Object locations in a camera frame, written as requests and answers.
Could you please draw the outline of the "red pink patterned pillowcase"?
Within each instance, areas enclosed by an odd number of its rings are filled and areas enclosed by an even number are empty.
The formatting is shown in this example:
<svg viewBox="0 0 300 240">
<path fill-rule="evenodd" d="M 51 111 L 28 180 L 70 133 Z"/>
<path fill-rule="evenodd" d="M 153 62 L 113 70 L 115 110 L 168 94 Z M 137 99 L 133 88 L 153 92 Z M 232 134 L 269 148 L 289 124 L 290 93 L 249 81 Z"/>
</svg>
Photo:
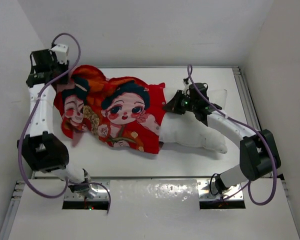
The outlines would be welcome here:
<svg viewBox="0 0 300 240">
<path fill-rule="evenodd" d="M 100 69 L 81 65 L 66 84 L 56 85 L 61 131 L 72 140 L 88 132 L 113 148 L 158 154 L 165 87 L 133 76 L 107 78 Z"/>
</svg>

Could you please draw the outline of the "white pillow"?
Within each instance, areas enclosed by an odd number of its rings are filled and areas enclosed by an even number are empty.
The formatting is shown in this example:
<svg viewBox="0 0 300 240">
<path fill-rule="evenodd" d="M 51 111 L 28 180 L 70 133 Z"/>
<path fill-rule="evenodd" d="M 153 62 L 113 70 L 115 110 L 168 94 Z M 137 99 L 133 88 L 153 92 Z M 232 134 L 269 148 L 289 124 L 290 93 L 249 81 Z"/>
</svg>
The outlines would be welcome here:
<svg viewBox="0 0 300 240">
<path fill-rule="evenodd" d="M 192 112 L 166 112 L 160 126 L 159 141 L 176 143 L 191 148 L 204 148 L 226 154 L 225 137 L 217 130 L 198 121 Z"/>
</svg>

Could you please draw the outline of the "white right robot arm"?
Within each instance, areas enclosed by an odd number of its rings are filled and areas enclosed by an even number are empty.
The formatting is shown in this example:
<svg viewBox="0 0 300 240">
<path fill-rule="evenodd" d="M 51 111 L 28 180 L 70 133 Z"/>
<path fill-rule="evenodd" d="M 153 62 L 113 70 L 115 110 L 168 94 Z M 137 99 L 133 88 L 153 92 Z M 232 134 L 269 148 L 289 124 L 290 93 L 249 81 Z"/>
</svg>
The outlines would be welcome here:
<svg viewBox="0 0 300 240">
<path fill-rule="evenodd" d="M 258 131 L 226 115 L 219 105 L 211 103 L 206 83 L 184 83 L 179 90 L 176 106 L 181 113 L 192 112 L 195 118 L 233 142 L 239 149 L 238 165 L 216 174 L 214 186 L 217 194 L 241 182 L 253 182 L 268 173 L 276 174 L 281 158 L 271 131 Z"/>
</svg>

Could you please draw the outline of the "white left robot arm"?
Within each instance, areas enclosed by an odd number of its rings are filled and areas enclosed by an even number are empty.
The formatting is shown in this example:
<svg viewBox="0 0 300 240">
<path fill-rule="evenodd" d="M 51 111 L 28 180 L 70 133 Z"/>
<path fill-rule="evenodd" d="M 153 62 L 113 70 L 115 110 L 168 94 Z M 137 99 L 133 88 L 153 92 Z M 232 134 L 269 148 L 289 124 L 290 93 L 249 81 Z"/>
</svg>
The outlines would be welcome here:
<svg viewBox="0 0 300 240">
<path fill-rule="evenodd" d="M 88 133 L 115 150 L 158 154 L 166 142 L 166 84 L 150 84 L 134 76 L 108 78 L 92 65 L 70 67 L 67 56 L 64 45 L 30 54 L 26 80 L 30 116 L 17 142 L 30 168 L 75 183 L 84 181 L 84 172 L 71 165 L 67 147 L 54 134 L 54 109 L 61 116 L 61 132 L 73 144 Z"/>
</svg>

